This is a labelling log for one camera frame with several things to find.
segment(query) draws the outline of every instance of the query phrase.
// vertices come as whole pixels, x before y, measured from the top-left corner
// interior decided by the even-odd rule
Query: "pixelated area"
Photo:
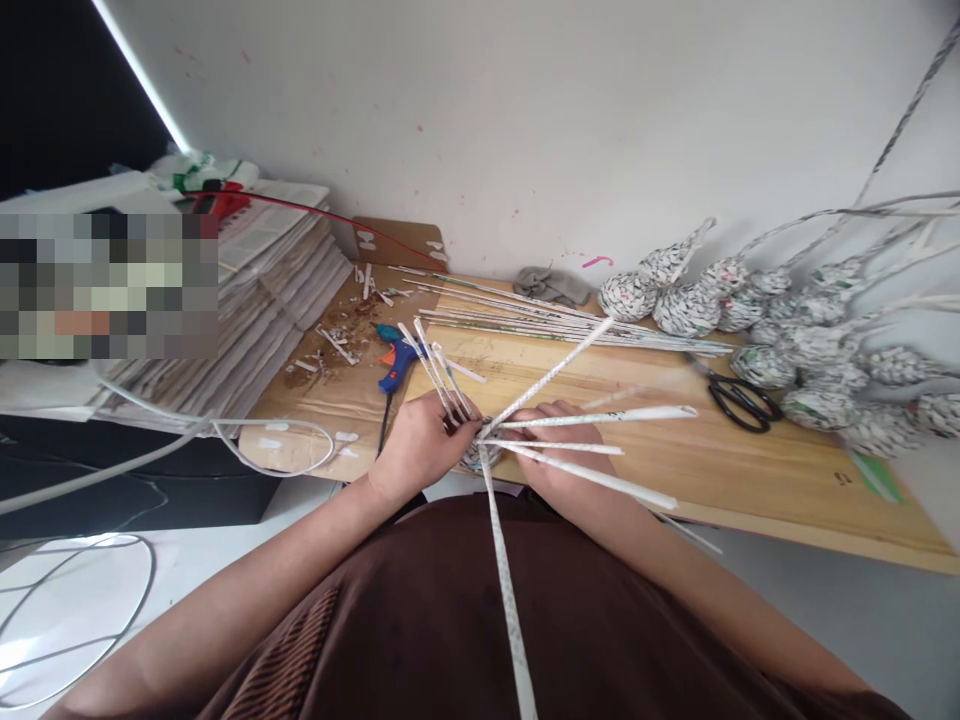
[[[0,358],[217,356],[213,215],[0,215]]]

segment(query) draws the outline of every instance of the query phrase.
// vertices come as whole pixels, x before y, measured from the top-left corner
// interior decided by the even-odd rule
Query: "blue glue gun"
[[[390,372],[377,383],[387,395],[393,395],[403,384],[407,368],[417,359],[417,351],[403,341],[400,331],[393,325],[377,325],[377,335],[390,344],[390,352],[380,358],[380,362],[390,365]]]

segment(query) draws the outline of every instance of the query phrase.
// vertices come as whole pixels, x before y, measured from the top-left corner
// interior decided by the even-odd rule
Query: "red wire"
[[[407,252],[410,252],[410,253],[413,253],[414,255],[418,255],[419,257],[422,257],[431,265],[435,265],[436,267],[440,268],[440,270],[442,270],[444,273],[449,272],[447,268],[443,266],[443,264],[434,260],[429,255],[425,255],[424,253],[418,250],[414,250],[411,247],[407,247],[399,240],[396,240],[390,237],[389,235],[384,235],[379,230],[374,230],[372,227],[368,227],[363,223],[355,222],[353,220],[350,220],[349,218],[345,218],[341,215],[337,215],[336,213],[327,212],[326,210],[321,210],[319,208],[311,207],[310,205],[301,205],[300,203],[293,203],[287,200],[278,200],[277,198],[272,198],[272,197],[269,197],[268,195],[258,195],[257,193],[248,193],[248,192],[243,192],[242,190],[191,190],[189,192],[185,192],[182,194],[186,197],[204,197],[206,195],[213,195],[213,196],[219,195],[221,197],[222,196],[228,196],[228,197],[241,196],[241,197],[253,198],[254,200],[262,200],[263,202],[270,202],[270,203],[273,203],[274,205],[285,205],[286,207],[296,208],[297,210],[306,210],[307,212],[312,212],[312,213],[316,213],[317,215],[323,215],[324,217],[333,218],[334,220],[339,220],[340,222],[345,222],[348,225],[353,225],[356,228],[360,228],[361,230],[366,230],[369,233],[373,233],[377,237],[382,237],[384,240],[389,240],[394,245],[398,245],[402,247]]]

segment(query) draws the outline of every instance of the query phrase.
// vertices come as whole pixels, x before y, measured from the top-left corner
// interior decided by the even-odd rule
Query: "cardboard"
[[[359,253],[361,263],[403,265],[404,267],[433,270],[434,272],[440,270],[437,265],[428,262],[426,258],[404,249],[407,247],[416,250],[418,253],[432,257],[437,263],[443,266],[443,272],[449,272],[446,259],[446,246],[443,244],[443,235],[440,232],[440,228],[436,225],[371,217],[355,217],[353,220],[354,222],[367,225],[377,232],[393,238],[397,243],[400,243],[398,245],[397,243],[392,243],[376,235],[371,239],[368,237],[370,233],[355,227],[353,229],[353,237],[357,243],[357,252]]]

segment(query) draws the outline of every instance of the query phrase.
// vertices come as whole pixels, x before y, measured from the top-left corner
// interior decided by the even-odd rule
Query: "floor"
[[[436,500],[479,490],[479,478],[451,474],[427,495]],[[336,491],[326,480],[293,478],[281,485],[259,525],[145,533],[156,549],[156,579],[134,630]],[[698,532],[724,550],[724,565],[917,720],[960,717],[960,578],[731,530]],[[0,590],[36,580],[64,557],[33,556],[16,564],[0,573]],[[130,546],[88,552],[65,566],[0,637],[0,666],[117,632],[142,593],[147,559],[142,546]],[[0,615],[22,595],[0,592]],[[51,618],[57,618],[53,627]],[[53,692],[104,646],[0,675],[0,699],[14,704]],[[8,717],[39,717],[50,702]]]

